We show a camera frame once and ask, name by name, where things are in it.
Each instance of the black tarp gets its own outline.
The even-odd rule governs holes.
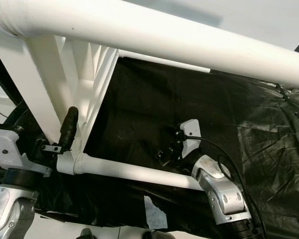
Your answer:
[[[171,172],[158,159],[166,126],[198,119],[201,135],[236,162],[270,239],[299,238],[299,90],[221,72],[211,74],[119,59],[85,152]],[[205,153],[219,151],[202,144]],[[168,230],[220,238],[204,192],[98,175],[54,172],[37,208],[66,221],[147,227],[144,196],[167,215]]]

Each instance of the floor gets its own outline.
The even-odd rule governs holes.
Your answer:
[[[12,105],[0,104],[0,123],[3,123],[5,116],[8,116],[14,109]],[[53,219],[42,218],[35,215],[32,226],[27,232],[25,239],[75,239],[81,230],[89,227],[97,239],[142,239],[146,231],[141,228],[120,227],[100,228],[81,224],[63,223]],[[184,232],[171,232],[176,239],[202,239]]]

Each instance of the white horizontal bar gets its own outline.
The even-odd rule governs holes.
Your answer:
[[[130,52],[130,51],[119,50],[119,56],[123,57],[123,58],[130,57],[130,58],[139,59],[142,61],[149,61],[149,62],[159,63],[159,64],[163,64],[163,65],[174,66],[174,67],[183,68],[183,69],[192,70],[192,71],[200,71],[200,72],[205,72],[205,73],[210,72],[210,69],[205,68],[205,67],[193,66],[193,65],[189,65],[189,64],[185,64],[185,63],[181,63],[181,62],[177,62],[177,61],[170,61],[170,60],[153,57],[153,56],[146,56],[143,54]]]
[[[190,176],[93,158],[85,153],[79,153],[75,160],[70,153],[59,155],[57,170],[67,174],[90,173],[203,191],[198,182]]]
[[[0,0],[0,26],[299,87],[299,53],[121,0]]]

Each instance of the black plastic sheet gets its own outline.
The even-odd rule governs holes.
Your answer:
[[[119,59],[85,152],[185,173],[157,153],[166,126],[198,119],[201,135],[236,162],[270,239],[299,238],[299,90],[221,72]],[[202,143],[211,157],[219,151]],[[148,227],[144,196],[167,215],[168,231],[220,238],[204,192],[98,175],[53,172],[37,209],[98,226]]]

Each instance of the white pipe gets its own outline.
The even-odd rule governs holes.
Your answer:
[[[299,87],[299,53],[120,0],[0,0],[0,25]]]
[[[57,170],[67,174],[98,174],[202,191],[198,182],[190,176],[93,158],[85,153],[79,153],[75,160],[69,153],[59,155]]]
[[[130,58],[139,59],[142,61],[149,61],[149,62],[159,63],[159,64],[163,64],[163,65],[174,66],[174,67],[183,68],[183,69],[192,70],[192,71],[200,71],[200,72],[205,72],[205,73],[210,72],[210,69],[205,68],[205,67],[193,66],[193,65],[189,65],[189,64],[185,64],[185,63],[181,63],[181,62],[177,62],[177,61],[170,61],[170,60],[153,57],[153,56],[146,56],[143,54],[130,52],[130,51],[119,50],[119,56],[123,57],[123,58],[130,57]]]

